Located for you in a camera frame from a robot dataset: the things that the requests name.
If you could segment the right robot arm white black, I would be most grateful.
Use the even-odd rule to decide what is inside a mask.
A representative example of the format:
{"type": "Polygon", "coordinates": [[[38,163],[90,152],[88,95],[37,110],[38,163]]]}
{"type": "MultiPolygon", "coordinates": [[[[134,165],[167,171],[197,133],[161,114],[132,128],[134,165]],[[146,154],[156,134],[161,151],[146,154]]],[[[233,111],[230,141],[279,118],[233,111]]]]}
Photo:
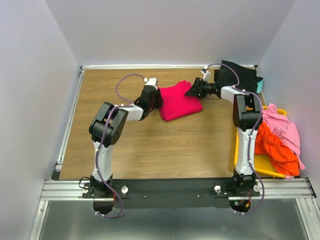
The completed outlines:
{"type": "Polygon", "coordinates": [[[185,93],[188,97],[197,98],[211,94],[233,103],[232,121],[238,134],[238,155],[227,190],[241,196],[253,190],[256,185],[254,155],[258,128],[262,123],[261,100],[256,94],[240,90],[234,85],[219,87],[217,83],[208,83],[200,77],[195,79],[185,93]]]}

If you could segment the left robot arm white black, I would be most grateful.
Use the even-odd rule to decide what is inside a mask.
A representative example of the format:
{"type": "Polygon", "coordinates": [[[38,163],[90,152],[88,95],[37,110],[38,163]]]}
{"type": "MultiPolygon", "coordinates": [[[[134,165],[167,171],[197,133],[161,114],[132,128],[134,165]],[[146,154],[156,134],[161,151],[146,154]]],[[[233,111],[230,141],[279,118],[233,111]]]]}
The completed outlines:
{"type": "Polygon", "coordinates": [[[90,176],[92,192],[101,198],[114,192],[110,185],[113,148],[120,139],[125,123],[142,121],[150,112],[162,106],[161,92],[155,84],[145,84],[140,97],[128,105],[102,104],[88,130],[95,150],[94,170],[90,176]]]}

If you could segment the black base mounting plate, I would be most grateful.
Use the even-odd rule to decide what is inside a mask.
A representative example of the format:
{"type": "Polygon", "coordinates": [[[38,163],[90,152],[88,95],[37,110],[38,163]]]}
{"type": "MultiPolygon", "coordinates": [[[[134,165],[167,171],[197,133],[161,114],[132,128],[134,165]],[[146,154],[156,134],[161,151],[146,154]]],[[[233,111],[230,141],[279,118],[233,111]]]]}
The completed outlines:
{"type": "Polygon", "coordinates": [[[233,208],[247,213],[251,198],[260,196],[255,180],[235,178],[110,179],[93,177],[79,181],[84,199],[104,217],[127,209],[233,208]]]}

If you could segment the folded teal t shirt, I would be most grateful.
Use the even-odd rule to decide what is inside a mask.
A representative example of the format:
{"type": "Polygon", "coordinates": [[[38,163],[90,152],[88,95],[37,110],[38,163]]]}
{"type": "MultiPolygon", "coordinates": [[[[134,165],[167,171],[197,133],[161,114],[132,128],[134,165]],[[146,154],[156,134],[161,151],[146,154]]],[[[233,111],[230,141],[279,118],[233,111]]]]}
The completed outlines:
{"type": "Polygon", "coordinates": [[[260,80],[260,81],[257,83],[257,89],[256,89],[256,92],[257,92],[258,94],[260,94],[260,93],[261,93],[261,91],[262,91],[263,82],[264,82],[264,80],[262,79],[262,80],[260,80]]]}

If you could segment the light pink t shirt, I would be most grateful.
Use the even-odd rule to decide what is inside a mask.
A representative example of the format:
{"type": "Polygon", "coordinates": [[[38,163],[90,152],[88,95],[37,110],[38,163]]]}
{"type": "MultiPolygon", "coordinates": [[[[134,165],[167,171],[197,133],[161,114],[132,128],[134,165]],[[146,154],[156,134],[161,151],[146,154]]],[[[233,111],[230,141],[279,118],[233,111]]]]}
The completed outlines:
{"type": "Polygon", "coordinates": [[[296,125],[290,121],[285,114],[280,114],[279,109],[274,103],[269,104],[262,111],[263,122],[265,122],[271,132],[279,137],[282,143],[289,147],[299,160],[299,173],[305,169],[300,160],[301,141],[296,125]]]}

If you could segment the magenta t shirt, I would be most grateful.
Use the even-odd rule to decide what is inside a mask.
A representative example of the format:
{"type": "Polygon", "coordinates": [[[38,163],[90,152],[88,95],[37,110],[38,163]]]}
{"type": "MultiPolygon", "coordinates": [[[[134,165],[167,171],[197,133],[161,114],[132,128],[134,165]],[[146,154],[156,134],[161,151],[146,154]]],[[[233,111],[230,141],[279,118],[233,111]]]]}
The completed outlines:
{"type": "Polygon", "coordinates": [[[163,120],[169,122],[202,111],[203,106],[195,96],[185,96],[191,87],[189,81],[183,80],[176,85],[159,88],[163,105],[158,111],[163,120]]]}

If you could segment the folded black t shirt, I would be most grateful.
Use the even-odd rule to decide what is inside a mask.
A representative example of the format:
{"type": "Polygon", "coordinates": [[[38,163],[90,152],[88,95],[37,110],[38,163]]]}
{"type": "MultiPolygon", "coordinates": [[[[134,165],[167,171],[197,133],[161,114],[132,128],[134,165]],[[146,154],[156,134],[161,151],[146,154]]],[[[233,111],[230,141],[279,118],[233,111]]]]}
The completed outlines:
{"type": "MultiPolygon", "coordinates": [[[[234,62],[222,60],[222,64],[229,66],[237,74],[239,78],[238,89],[257,93],[258,83],[263,80],[262,77],[257,76],[256,69],[243,67],[234,62]]],[[[214,71],[214,82],[220,87],[236,85],[238,80],[234,73],[226,66],[222,65],[219,70],[214,71]]]]}

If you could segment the aluminium frame rail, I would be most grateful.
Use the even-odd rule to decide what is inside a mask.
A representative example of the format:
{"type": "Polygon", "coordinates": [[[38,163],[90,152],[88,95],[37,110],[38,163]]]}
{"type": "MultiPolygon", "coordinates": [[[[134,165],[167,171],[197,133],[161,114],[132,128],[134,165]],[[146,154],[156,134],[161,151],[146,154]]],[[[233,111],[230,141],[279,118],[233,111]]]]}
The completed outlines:
{"type": "Polygon", "coordinates": [[[43,184],[32,240],[317,240],[320,209],[308,178],[264,178],[252,209],[216,207],[125,209],[99,216],[80,180],[60,180],[60,155],[43,184]]]}

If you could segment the yellow plastic bin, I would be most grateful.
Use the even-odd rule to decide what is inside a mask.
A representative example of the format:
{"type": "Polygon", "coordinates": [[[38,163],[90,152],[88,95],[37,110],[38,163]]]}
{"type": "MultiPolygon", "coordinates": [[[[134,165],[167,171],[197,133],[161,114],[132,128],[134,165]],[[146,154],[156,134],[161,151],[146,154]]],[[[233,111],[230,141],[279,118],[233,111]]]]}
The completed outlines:
{"type": "MultiPolygon", "coordinates": [[[[236,140],[235,140],[235,153],[234,153],[234,164],[236,167],[239,155],[239,134],[236,130],[236,140]]],[[[272,166],[269,157],[265,154],[255,154],[254,155],[254,167],[259,175],[269,176],[273,178],[286,178],[286,175],[278,173],[276,169],[272,166]]]]}

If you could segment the orange t shirt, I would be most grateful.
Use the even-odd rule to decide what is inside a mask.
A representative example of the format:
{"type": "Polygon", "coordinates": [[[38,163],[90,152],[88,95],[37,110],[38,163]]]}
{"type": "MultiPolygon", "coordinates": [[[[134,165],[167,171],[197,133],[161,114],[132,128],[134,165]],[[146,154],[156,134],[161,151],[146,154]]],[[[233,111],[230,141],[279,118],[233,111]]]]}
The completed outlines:
{"type": "Polygon", "coordinates": [[[300,174],[299,160],[293,151],[273,134],[265,122],[258,128],[254,153],[266,155],[270,164],[279,174],[297,177],[300,174]]]}

